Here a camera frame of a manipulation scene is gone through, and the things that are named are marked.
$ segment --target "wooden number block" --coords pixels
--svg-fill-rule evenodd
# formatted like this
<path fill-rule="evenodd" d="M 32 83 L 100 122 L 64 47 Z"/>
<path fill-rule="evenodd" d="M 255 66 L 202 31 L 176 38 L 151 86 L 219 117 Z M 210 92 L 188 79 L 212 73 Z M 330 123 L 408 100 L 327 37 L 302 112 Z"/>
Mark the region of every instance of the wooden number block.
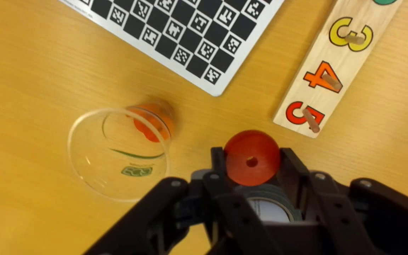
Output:
<path fill-rule="evenodd" d="M 402 0 L 337 0 L 275 123 L 317 137 Z"/>

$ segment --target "chessboard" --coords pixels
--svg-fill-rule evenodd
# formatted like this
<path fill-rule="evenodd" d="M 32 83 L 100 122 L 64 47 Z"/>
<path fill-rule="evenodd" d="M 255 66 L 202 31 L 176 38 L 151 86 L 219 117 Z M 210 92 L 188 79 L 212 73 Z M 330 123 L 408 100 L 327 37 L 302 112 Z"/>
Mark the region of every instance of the chessboard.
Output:
<path fill-rule="evenodd" d="M 221 95 L 283 0 L 62 0 L 212 96 Z"/>

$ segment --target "clear plastic cup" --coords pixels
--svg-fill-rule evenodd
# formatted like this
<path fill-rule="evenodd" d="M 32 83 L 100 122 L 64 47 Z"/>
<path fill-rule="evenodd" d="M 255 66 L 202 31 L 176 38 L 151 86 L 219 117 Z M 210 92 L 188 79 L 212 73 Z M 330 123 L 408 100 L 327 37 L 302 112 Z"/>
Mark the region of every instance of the clear plastic cup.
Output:
<path fill-rule="evenodd" d="M 98 194 L 134 202 L 167 175 L 173 132 L 164 102 L 88 112 L 68 136 L 72 168 Z"/>

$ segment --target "wooden table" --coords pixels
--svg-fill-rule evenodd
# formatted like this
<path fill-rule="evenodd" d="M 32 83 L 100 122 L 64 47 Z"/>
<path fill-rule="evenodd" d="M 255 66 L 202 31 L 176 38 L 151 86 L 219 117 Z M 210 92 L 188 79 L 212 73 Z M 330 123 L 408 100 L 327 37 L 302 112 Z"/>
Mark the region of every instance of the wooden table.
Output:
<path fill-rule="evenodd" d="M 408 195 L 408 0 L 317 139 L 272 123 L 333 1 L 286 0 L 219 98 L 211 98 L 57 0 L 0 0 L 0 253 L 76 255 L 132 204 L 72 173 L 66 136 L 83 112 L 151 98 L 178 119 L 171 174 L 210 167 L 210 147 L 261 129 L 347 184 L 374 177 Z M 173 253 L 201 253 L 193 228 Z"/>

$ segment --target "red sphere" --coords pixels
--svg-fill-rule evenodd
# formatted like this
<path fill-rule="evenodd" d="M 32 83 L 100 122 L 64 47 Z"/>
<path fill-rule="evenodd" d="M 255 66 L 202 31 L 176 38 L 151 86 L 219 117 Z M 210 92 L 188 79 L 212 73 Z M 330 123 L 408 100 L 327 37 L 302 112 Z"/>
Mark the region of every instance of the red sphere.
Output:
<path fill-rule="evenodd" d="M 228 177 L 241 185 L 259 185 L 279 170 L 279 147 L 263 132 L 245 130 L 224 147 Z"/>

